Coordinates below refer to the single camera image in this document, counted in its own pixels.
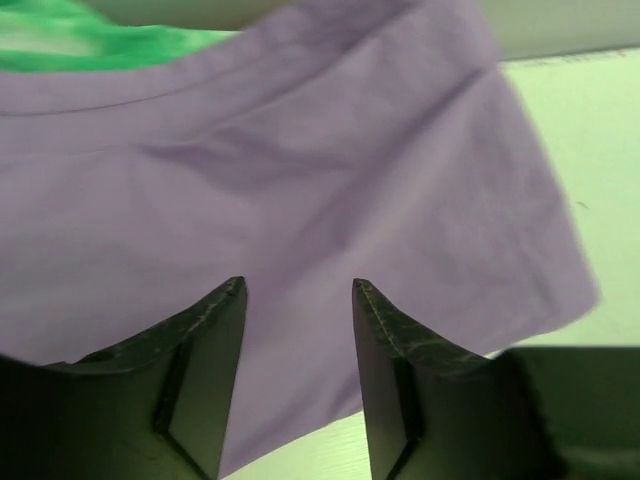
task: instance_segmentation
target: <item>green fabric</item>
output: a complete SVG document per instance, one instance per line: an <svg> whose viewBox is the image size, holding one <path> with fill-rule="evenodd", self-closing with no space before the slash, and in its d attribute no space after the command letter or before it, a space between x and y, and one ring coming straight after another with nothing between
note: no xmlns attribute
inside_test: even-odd
<svg viewBox="0 0 640 480"><path fill-rule="evenodd" d="M170 62L233 32L110 23L72 0L0 0L0 70L125 70Z"/></svg>

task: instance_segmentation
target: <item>purple cloth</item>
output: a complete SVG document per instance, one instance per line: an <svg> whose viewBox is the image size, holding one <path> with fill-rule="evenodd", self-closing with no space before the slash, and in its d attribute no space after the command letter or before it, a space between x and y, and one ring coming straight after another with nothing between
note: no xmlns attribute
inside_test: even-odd
<svg viewBox="0 0 640 480"><path fill-rule="evenodd" d="M75 361L232 275L222 475L361 408L351 283L477 353L594 304L470 0L311 0L168 65L0 74L0 352Z"/></svg>

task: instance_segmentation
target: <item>fabric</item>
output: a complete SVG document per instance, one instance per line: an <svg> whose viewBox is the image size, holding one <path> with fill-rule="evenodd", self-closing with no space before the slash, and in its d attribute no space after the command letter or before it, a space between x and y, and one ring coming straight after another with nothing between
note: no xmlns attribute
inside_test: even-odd
<svg viewBox="0 0 640 480"><path fill-rule="evenodd" d="M167 65L0 74L0 352L73 362L243 275L222 476L361 408L354 278L484 354L595 302L471 0L306 0Z"/></svg>
<svg viewBox="0 0 640 480"><path fill-rule="evenodd" d="M122 27L71 0L0 0L0 70L124 70L166 63L233 32Z"/></svg>

